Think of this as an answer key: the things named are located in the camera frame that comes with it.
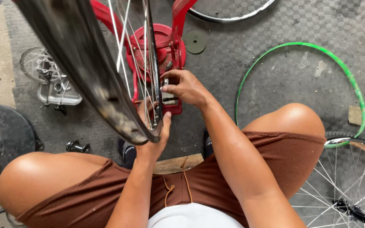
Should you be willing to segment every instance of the round disc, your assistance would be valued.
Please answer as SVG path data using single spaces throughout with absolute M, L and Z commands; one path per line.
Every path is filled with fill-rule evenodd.
M 0 105 L 0 174 L 13 159 L 35 151 L 32 127 L 16 110 Z
M 192 30 L 183 35 L 182 39 L 184 40 L 186 50 L 192 54 L 200 53 L 205 49 L 206 36 L 201 31 Z

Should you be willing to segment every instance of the wooden board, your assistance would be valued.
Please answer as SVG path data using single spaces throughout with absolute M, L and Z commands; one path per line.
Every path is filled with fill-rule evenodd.
M 183 165 L 185 158 L 187 161 L 185 162 L 184 168 L 185 170 L 189 170 L 197 166 L 199 163 L 203 162 L 204 159 L 202 158 L 201 154 L 194 154 L 184 156 L 184 157 L 177 157 L 172 158 L 164 161 L 156 162 L 155 169 L 153 171 L 154 174 L 172 174 L 182 172 L 183 169 L 181 166 Z

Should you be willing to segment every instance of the green rim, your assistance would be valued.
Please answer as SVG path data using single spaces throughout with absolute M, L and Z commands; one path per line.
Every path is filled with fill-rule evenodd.
M 260 58 L 258 58 L 254 63 L 253 65 L 250 67 L 250 69 L 247 71 L 247 73 L 245 74 L 245 76 L 243 77 L 243 80 L 242 82 L 240 83 L 240 87 L 239 87 L 239 91 L 238 91 L 238 94 L 237 94 L 237 99 L 236 99 L 236 107 L 235 107 L 235 121 L 236 121 L 236 125 L 239 127 L 239 124 L 238 124 L 238 121 L 237 121 L 237 106 L 238 106 L 238 103 L 239 103 L 239 97 L 240 97 L 240 92 L 242 90 L 242 86 L 247 78 L 247 76 L 249 75 L 250 71 L 253 69 L 253 67 L 256 65 L 256 63 L 261 59 L 263 58 L 263 56 L 265 56 L 266 54 L 268 54 L 269 52 L 277 49 L 277 48 L 280 48 L 280 47 L 285 47 L 285 46 L 290 46 L 290 45 L 302 45 L 302 46 L 307 46 L 307 47 L 312 47 L 312 48 L 315 48 L 315 49 L 318 49 L 322 52 L 324 52 L 325 54 L 327 54 L 328 56 L 330 56 L 333 60 L 335 60 L 335 62 L 343 69 L 344 73 L 346 74 L 348 80 L 350 81 L 350 84 L 352 85 L 353 89 L 354 89 L 354 93 L 356 94 L 357 98 L 358 98 L 358 101 L 360 103 L 360 110 L 361 110 L 361 127 L 359 129 L 359 131 L 357 132 L 357 134 L 354 136 L 355 138 L 358 137 L 362 131 L 364 130 L 364 127 L 365 127 L 365 102 L 364 102 L 364 99 L 363 99 L 363 96 L 362 96 L 362 93 L 360 91 L 360 88 L 358 87 L 357 85 L 357 82 L 354 78 L 354 75 L 353 73 L 347 68 L 347 65 L 345 63 L 343 63 L 343 61 L 341 59 L 339 59 L 339 57 L 337 57 L 335 54 L 333 54 L 332 52 L 330 52 L 329 50 L 325 49 L 325 48 L 322 48 L 318 45 L 315 45 L 315 44 L 311 44 L 311 43 L 304 43 L 304 42 L 291 42 L 291 43 L 285 43 L 285 44 L 281 44 L 279 46 L 276 46 L 270 50 L 268 50 L 266 53 L 262 54 L 260 56 Z M 347 143 L 339 143 L 339 144 L 328 144 L 326 145 L 325 147 L 326 148 L 331 148 L 331 147 L 341 147 L 341 146 L 344 146 L 346 145 Z

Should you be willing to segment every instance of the bicycle wheel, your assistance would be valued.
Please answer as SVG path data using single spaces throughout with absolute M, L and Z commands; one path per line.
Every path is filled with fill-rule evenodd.
M 163 105 L 149 2 L 142 1 L 143 35 L 133 41 L 126 32 L 130 1 L 127 2 L 125 16 L 121 16 L 124 23 L 121 36 L 115 28 L 120 53 L 116 64 L 89 1 L 29 0 L 17 1 L 17 5 L 59 68 L 82 96 L 122 138 L 142 145 L 148 140 L 159 140 Z M 141 78 L 145 80 L 140 83 L 140 89 L 143 97 L 149 97 L 147 101 L 142 99 L 144 117 L 136 111 L 135 103 L 139 101 L 131 101 L 123 57 L 119 57 L 124 44 L 130 49 L 132 44 L 136 45 L 142 54 L 144 66 L 140 67 L 144 69 L 144 75 Z M 119 74 L 120 63 L 124 77 Z
M 365 228 L 365 140 L 334 137 L 317 166 L 290 199 L 308 228 Z
M 269 7 L 275 0 L 197 1 L 189 13 L 202 20 L 214 23 L 235 23 L 252 18 Z

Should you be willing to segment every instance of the wheel hub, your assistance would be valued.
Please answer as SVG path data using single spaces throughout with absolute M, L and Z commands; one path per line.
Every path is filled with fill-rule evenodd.
M 365 214 L 360 207 L 356 205 L 350 206 L 346 199 L 335 199 L 332 203 L 334 204 L 334 208 L 339 212 L 346 214 L 351 220 L 365 223 Z

